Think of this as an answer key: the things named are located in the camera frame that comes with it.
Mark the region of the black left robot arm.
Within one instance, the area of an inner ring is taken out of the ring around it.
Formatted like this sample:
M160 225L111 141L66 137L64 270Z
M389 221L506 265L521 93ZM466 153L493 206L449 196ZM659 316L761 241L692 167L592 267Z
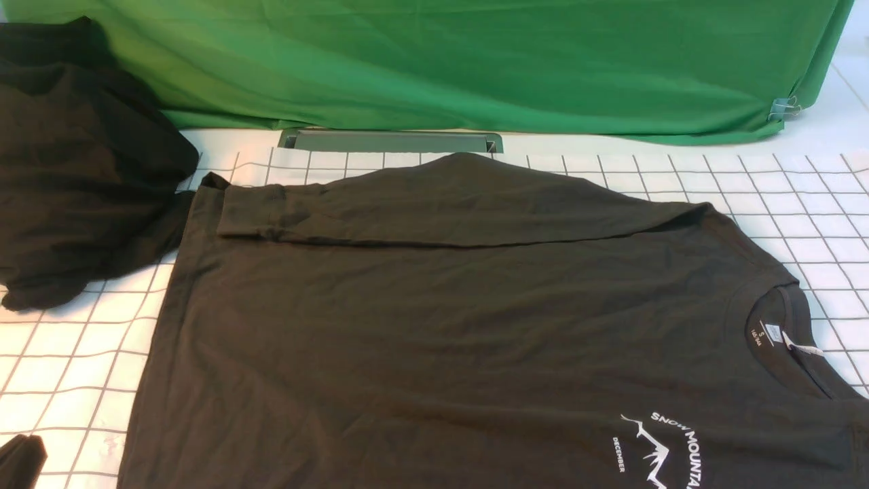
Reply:
M47 457L40 436L13 437L1 448L1 488L34 488Z

